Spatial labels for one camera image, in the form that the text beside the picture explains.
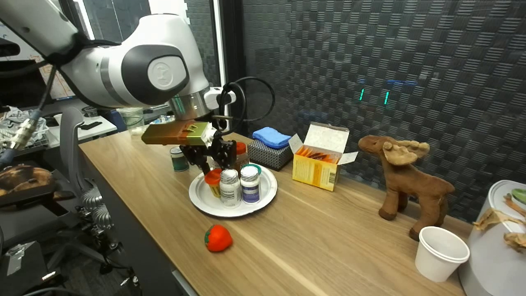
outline stuffed moose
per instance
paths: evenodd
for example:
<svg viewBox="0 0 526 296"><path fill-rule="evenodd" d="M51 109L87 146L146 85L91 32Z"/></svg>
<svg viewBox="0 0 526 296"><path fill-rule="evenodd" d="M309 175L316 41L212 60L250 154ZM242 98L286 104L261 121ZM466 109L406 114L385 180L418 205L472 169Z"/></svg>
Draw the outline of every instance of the stuffed moose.
<svg viewBox="0 0 526 296"><path fill-rule="evenodd" d="M451 183L417 170L412 163L429 152L428 143L396 141L387 136L368 135L358 142L360 149L376 154L382 161L387 195L378 214L393 220L406 209L408 196L418 198L420 219L409 230L409 237L418 241L425 226L441 226L448 212L446 194L455 190Z"/></svg>

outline paper plate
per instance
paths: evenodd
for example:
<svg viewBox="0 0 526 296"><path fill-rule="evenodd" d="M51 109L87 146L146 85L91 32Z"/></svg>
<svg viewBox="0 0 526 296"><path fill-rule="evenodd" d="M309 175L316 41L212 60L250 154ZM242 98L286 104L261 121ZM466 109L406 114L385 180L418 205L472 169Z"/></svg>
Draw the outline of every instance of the paper plate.
<svg viewBox="0 0 526 296"><path fill-rule="evenodd" d="M239 217L253 213L269 204L278 190L276 177L266 167L261 166L260 178L260 200L258 203L249 204L241 201L241 205L235 209L228 209L221 204L221 200L215 197L210 187L205 183L203 173L200 173L190 184L188 193L190 200L201 211L218 217Z"/></svg>

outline blue cloth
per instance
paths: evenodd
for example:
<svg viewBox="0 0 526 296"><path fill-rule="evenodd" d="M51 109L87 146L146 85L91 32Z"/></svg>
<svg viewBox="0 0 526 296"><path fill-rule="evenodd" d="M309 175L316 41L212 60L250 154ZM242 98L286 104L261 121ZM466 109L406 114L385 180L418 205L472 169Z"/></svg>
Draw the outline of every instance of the blue cloth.
<svg viewBox="0 0 526 296"><path fill-rule="evenodd" d="M283 135L272 127L264 127L252 134L254 139L260 140L265 146L273 149L281 149L289 144L291 136Z"/></svg>

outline wooden countertop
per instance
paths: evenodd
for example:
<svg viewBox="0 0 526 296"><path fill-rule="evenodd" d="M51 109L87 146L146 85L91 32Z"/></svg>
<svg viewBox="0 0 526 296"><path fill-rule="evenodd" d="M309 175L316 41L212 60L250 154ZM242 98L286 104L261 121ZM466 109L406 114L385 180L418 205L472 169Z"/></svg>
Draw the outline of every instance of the wooden countertop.
<svg viewBox="0 0 526 296"><path fill-rule="evenodd" d="M190 202L188 187L200 171L174 172L170 146L146 145L124 132L80 147L202 296L464 295L456 275L445 283L420 275L414 266L418 243L408 237L415 220L379 217L380 190L340 178L334 192L325 191L293 181L290 163L273 171L278 192L267 207L218 219ZM418 214L410 204L406 211ZM215 223L234 239L223 253L204 245ZM451 217L444 227L463 238L471 231Z"/></svg>

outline yellow box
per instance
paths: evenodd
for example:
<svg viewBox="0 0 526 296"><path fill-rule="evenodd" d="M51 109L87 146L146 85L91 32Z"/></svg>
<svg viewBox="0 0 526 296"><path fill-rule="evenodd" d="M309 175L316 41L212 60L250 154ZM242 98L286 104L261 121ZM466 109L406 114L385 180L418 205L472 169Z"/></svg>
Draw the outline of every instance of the yellow box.
<svg viewBox="0 0 526 296"><path fill-rule="evenodd" d="M312 122L303 143L296 134L289 140L294 153L292 179L333 191L339 166L353 162L358 152L343 153L349 130Z"/></svg>

